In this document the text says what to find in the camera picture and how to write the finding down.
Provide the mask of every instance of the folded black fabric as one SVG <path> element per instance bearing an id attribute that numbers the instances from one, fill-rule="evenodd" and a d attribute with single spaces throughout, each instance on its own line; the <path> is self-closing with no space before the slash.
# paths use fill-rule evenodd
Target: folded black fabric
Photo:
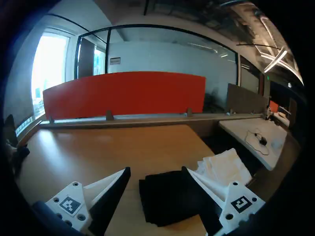
<path id="1" fill-rule="evenodd" d="M 202 213 L 209 201 L 215 204 L 185 171 L 148 175 L 139 181 L 139 191 L 146 222 L 159 227 Z M 214 215 L 217 223 L 215 211 L 210 215 Z"/>

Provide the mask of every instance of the white desk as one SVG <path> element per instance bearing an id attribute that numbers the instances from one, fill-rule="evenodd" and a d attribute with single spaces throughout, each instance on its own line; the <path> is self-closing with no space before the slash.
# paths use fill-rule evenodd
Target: white desk
<path id="1" fill-rule="evenodd" d="M 280 116 L 278 112 L 275 112 L 273 116 L 277 118 L 280 122 L 282 122 L 285 126 L 289 127 L 290 121 L 286 117 Z"/>
<path id="2" fill-rule="evenodd" d="M 282 127 L 261 118 L 220 121 L 219 125 L 243 144 L 268 170 L 273 170 L 287 136 L 287 132 Z M 260 134 L 267 139 L 267 145 L 261 145 L 257 137 L 248 131 L 261 132 Z"/>

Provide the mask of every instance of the cable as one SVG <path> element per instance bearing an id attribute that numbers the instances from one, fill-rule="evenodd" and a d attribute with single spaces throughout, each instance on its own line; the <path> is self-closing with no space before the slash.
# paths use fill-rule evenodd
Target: cable
<path id="1" fill-rule="evenodd" d="M 259 133 L 253 133 L 253 132 L 251 132 L 250 130 L 248 130 L 247 133 L 246 133 L 246 136 L 245 136 L 244 141 L 245 141 L 249 146 L 251 146 L 255 151 L 260 152 L 260 153 L 261 153 L 262 155 L 264 155 L 264 156 L 268 156 L 268 155 L 269 155 L 269 149 L 268 149 L 266 146 L 265 146 L 265 147 L 267 148 L 268 154 L 262 153 L 262 151 L 257 150 L 256 148 L 253 147 L 253 145 L 251 145 L 249 142 L 246 141 L 246 138 L 247 138 L 249 132 L 252 133 L 252 134 L 254 134 L 254 135 L 256 136 L 256 138 L 258 138 L 258 140 L 259 140 L 259 137 L 257 137 L 257 135 L 259 135 L 259 134 L 261 133 L 261 131 L 260 131 Z"/>

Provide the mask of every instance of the bright window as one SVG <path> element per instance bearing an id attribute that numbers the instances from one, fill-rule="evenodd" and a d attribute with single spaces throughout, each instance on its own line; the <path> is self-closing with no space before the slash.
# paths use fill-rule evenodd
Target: bright window
<path id="1" fill-rule="evenodd" d="M 32 70 L 32 99 L 35 119 L 44 114 L 43 91 L 65 82 L 69 38 L 44 33 L 39 40 Z"/>
<path id="2" fill-rule="evenodd" d="M 105 53 L 95 49 L 93 75 L 96 76 L 102 74 L 105 74 Z"/>

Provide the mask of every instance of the sign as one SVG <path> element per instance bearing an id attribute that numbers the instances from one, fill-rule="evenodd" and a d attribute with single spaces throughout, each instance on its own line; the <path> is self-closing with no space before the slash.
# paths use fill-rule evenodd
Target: sign
<path id="1" fill-rule="evenodd" d="M 109 59 L 109 64 L 110 65 L 119 65 L 120 64 L 120 57 L 115 57 Z"/>

